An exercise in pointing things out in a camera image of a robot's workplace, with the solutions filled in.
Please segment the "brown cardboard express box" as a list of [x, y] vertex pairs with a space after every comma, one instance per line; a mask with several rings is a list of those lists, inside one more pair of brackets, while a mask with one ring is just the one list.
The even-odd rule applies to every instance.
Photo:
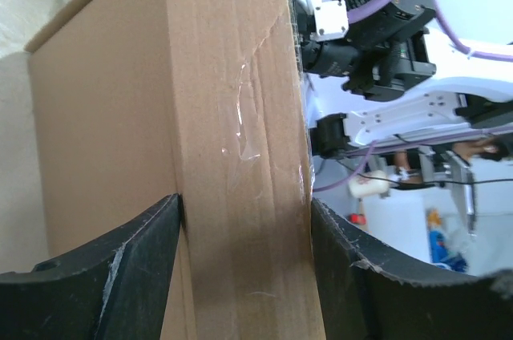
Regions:
[[289, 0], [71, 0], [26, 49], [50, 254], [178, 192], [163, 338], [324, 338]]

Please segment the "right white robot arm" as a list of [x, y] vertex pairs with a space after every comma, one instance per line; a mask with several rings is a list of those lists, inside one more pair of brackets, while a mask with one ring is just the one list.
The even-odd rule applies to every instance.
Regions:
[[441, 22], [435, 0], [293, 0], [303, 70], [343, 79], [342, 90], [374, 104], [350, 109], [335, 96], [309, 131], [322, 158], [512, 129], [512, 49], [468, 47]]

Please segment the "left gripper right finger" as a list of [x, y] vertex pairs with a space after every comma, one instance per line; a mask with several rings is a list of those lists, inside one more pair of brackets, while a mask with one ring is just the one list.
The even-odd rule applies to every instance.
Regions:
[[328, 339], [510, 339], [512, 272], [484, 277], [400, 252], [312, 202], [311, 233]]

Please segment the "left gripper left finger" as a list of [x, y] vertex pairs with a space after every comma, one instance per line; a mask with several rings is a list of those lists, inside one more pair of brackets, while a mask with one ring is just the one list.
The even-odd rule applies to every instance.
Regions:
[[3, 339], [158, 339], [183, 213], [174, 194], [29, 273], [1, 276]]

